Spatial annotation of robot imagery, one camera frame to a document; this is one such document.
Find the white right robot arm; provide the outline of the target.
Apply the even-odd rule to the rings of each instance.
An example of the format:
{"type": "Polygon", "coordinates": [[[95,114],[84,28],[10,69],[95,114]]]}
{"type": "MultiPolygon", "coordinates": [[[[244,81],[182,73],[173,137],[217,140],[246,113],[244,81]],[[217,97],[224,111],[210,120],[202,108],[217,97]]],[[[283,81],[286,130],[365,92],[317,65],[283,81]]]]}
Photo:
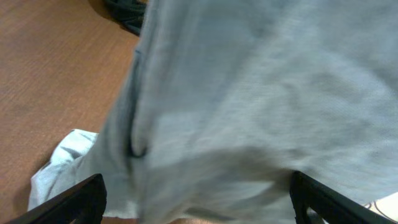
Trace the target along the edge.
{"type": "Polygon", "coordinates": [[[367,203],[365,207],[395,223],[398,221],[398,193],[367,203]]]}

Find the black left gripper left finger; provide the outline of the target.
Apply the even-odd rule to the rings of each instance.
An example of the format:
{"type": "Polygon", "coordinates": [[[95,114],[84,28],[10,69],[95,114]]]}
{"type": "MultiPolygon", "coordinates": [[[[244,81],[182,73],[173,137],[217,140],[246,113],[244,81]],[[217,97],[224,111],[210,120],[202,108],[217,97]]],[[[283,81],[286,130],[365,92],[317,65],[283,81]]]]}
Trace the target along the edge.
{"type": "Polygon", "coordinates": [[[103,176],[95,174],[7,224],[100,224],[106,196],[103,176]]]}

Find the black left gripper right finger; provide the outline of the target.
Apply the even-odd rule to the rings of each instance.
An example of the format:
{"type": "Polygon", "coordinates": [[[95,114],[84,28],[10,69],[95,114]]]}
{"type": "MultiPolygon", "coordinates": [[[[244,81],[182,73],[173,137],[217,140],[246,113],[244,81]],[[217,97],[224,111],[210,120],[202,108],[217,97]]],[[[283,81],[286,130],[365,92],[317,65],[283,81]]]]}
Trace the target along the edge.
{"type": "Polygon", "coordinates": [[[308,175],[295,171],[290,198],[297,224],[394,224],[308,175]]]}

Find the light blue t-shirt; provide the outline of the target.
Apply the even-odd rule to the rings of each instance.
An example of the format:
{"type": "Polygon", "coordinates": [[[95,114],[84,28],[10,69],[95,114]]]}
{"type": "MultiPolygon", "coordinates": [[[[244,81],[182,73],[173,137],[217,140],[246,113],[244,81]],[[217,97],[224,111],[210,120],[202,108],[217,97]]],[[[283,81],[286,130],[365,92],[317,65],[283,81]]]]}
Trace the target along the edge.
{"type": "Polygon", "coordinates": [[[150,1],[102,131],[58,145],[29,208],[99,173],[107,217],[293,223],[295,170],[397,191],[396,1],[150,1]]]}

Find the black crumpled clothes pile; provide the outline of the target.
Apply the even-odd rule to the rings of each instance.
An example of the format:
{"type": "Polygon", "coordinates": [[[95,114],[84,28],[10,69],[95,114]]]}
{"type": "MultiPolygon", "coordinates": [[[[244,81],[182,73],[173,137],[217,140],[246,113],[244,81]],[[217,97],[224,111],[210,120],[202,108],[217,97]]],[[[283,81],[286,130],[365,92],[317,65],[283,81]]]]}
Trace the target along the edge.
{"type": "Polygon", "coordinates": [[[140,36],[147,4],[138,0],[103,0],[109,15],[130,33],[140,36]]]}

